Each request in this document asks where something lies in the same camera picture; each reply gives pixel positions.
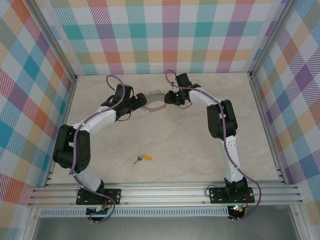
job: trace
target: colorful plaid backdrop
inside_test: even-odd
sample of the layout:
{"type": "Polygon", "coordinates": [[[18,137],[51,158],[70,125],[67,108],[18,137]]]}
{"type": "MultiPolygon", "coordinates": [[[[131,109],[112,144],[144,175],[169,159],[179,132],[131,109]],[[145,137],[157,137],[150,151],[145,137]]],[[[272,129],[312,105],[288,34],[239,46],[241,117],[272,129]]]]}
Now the colorful plaid backdrop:
{"type": "Polygon", "coordinates": [[[43,181],[71,80],[22,0],[0,1],[0,239],[15,240],[43,181]]]}
{"type": "Polygon", "coordinates": [[[281,162],[320,239],[320,0],[300,0],[256,83],[281,162]]]}
{"type": "Polygon", "coordinates": [[[97,75],[247,72],[285,0],[37,2],[75,72],[97,75]]]}

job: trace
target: marble floor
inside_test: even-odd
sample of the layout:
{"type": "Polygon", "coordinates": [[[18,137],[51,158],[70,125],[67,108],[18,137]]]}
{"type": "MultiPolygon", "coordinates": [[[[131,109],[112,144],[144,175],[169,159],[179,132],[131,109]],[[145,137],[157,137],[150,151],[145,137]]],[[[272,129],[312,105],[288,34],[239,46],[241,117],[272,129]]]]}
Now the marble floor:
{"type": "MultiPolygon", "coordinates": [[[[237,150],[242,170],[256,180],[277,180],[247,74],[188,76],[193,84],[200,84],[212,96],[232,102],[238,122],[237,150]]],[[[172,89],[164,74],[119,77],[133,86],[135,94],[172,89]]],[[[110,84],[116,86],[118,82],[112,79],[110,84]]],[[[67,124],[84,120],[112,94],[105,75],[80,76],[67,124]]],[[[105,183],[223,181],[224,163],[217,143],[208,131],[207,110],[203,107],[194,104],[182,110],[167,105],[153,112],[138,109],[129,120],[117,121],[96,136],[91,143],[90,165],[105,183]],[[134,164],[142,154],[151,156],[152,160],[134,164]]],[[[56,164],[51,183],[73,182],[68,171],[56,164]]]]}

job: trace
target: beige floor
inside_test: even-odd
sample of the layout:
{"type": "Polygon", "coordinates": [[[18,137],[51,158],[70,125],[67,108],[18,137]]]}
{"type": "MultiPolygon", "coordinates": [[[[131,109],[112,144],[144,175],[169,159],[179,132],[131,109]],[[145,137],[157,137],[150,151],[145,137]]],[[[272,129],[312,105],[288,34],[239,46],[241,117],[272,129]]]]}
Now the beige floor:
{"type": "MultiPolygon", "coordinates": [[[[163,74],[121,75],[137,94],[169,91],[163,74]]],[[[246,73],[193,73],[192,83],[233,104],[238,122],[237,150],[241,167],[256,180],[277,180],[273,158],[246,73]]],[[[81,76],[67,123],[94,113],[113,92],[106,76],[81,76]]],[[[90,165],[104,182],[223,181],[224,164],[217,140],[208,131],[207,110],[193,105],[149,112],[138,109],[127,121],[106,127],[91,144],[90,165]],[[139,155],[151,161],[134,165],[139,155]]],[[[73,183],[67,170],[55,166],[52,183],[73,183]]]]}

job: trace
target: yellow key tag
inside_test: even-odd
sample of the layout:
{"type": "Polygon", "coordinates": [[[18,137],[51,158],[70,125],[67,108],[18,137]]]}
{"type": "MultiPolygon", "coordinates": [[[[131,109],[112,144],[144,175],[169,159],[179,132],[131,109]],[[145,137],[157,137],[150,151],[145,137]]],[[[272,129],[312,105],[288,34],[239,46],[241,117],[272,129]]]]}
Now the yellow key tag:
{"type": "Polygon", "coordinates": [[[152,158],[148,155],[143,154],[142,157],[148,161],[150,161],[152,158]]]}

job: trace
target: purple cable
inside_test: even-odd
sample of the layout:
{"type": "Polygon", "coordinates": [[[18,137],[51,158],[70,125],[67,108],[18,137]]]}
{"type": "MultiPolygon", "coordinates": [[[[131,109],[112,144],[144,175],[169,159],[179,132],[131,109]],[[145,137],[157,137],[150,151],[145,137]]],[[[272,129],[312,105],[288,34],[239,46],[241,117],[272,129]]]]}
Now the purple cable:
{"type": "Polygon", "coordinates": [[[89,191],[89,192],[92,193],[92,194],[95,194],[95,195],[104,197],[104,198],[110,200],[111,203],[112,203],[113,208],[112,208],[112,211],[109,213],[108,216],[105,216],[105,217],[104,217],[103,219],[101,219],[100,221],[93,221],[93,220],[91,219],[91,216],[92,216],[93,213],[91,213],[91,214],[89,215],[90,221],[91,221],[92,223],[100,224],[100,223],[103,223],[104,221],[106,221],[108,218],[110,218],[111,215],[114,213],[114,211],[115,211],[115,209],[116,209],[116,203],[115,203],[115,201],[114,201],[111,197],[109,197],[109,196],[107,196],[107,195],[104,195],[104,194],[101,194],[101,193],[92,191],[91,189],[87,188],[86,186],[84,186],[84,185],[82,184],[82,182],[81,182],[76,176],[74,176],[74,180],[75,180],[79,185],[83,186],[83,188],[84,188],[85,190],[89,191]]]}
{"type": "Polygon", "coordinates": [[[71,169],[70,169],[70,172],[69,172],[69,175],[72,175],[74,174],[74,170],[75,170],[75,166],[76,166],[76,161],[77,161],[77,144],[75,144],[77,142],[77,136],[78,136],[78,132],[80,131],[80,129],[83,127],[83,124],[87,123],[90,119],[94,118],[95,116],[99,115],[99,114],[102,114],[102,113],[105,113],[113,108],[115,108],[116,106],[118,106],[122,101],[123,99],[125,98],[125,85],[124,83],[121,81],[120,78],[118,78],[117,76],[115,75],[108,75],[106,76],[106,83],[109,85],[110,88],[112,88],[108,82],[108,78],[110,77],[113,77],[115,79],[117,79],[120,84],[122,85],[122,96],[121,96],[121,99],[120,101],[118,101],[115,105],[113,105],[112,107],[109,107],[101,112],[97,111],[95,112],[94,114],[92,114],[91,116],[89,116],[86,120],[83,121],[82,124],[80,124],[78,126],[78,128],[76,129],[75,133],[74,133],[74,138],[73,138],[73,162],[72,162],[72,166],[71,166],[71,169]]]}
{"type": "MultiPolygon", "coordinates": [[[[207,96],[209,99],[211,99],[212,101],[214,101],[220,108],[220,111],[221,113],[224,112],[224,109],[221,105],[221,103],[216,100],[214,97],[210,96],[208,93],[204,92],[204,91],[201,91],[197,88],[191,88],[191,87],[182,87],[182,86],[177,86],[177,85],[174,85],[172,82],[170,82],[170,80],[168,79],[168,73],[173,73],[175,75],[175,77],[177,77],[176,73],[172,70],[167,70],[165,72],[165,79],[168,81],[168,83],[173,86],[173,87],[176,87],[176,88],[179,88],[179,89],[185,89],[185,90],[191,90],[191,91],[196,91],[196,92],[199,92],[205,96],[207,96]]],[[[222,119],[222,128],[223,128],[223,146],[224,146],[224,149],[225,149],[225,152],[226,152],[226,155],[228,156],[228,159],[230,160],[230,162],[232,163],[232,165],[247,179],[249,179],[250,181],[254,182],[258,189],[259,189],[259,199],[257,201],[257,204],[254,206],[254,209],[249,213],[247,214],[246,216],[244,216],[243,218],[238,218],[238,220],[244,220],[246,218],[248,218],[249,216],[251,216],[258,208],[259,204],[260,204],[260,201],[261,201],[261,197],[262,197],[262,191],[261,191],[261,187],[259,185],[259,183],[255,180],[253,180],[251,177],[247,176],[240,168],[238,168],[238,165],[236,165],[236,163],[232,160],[230,154],[229,154],[229,151],[228,151],[228,148],[227,148],[227,130],[226,130],[226,120],[225,120],[225,116],[223,114],[221,114],[221,119],[222,119]]]]}

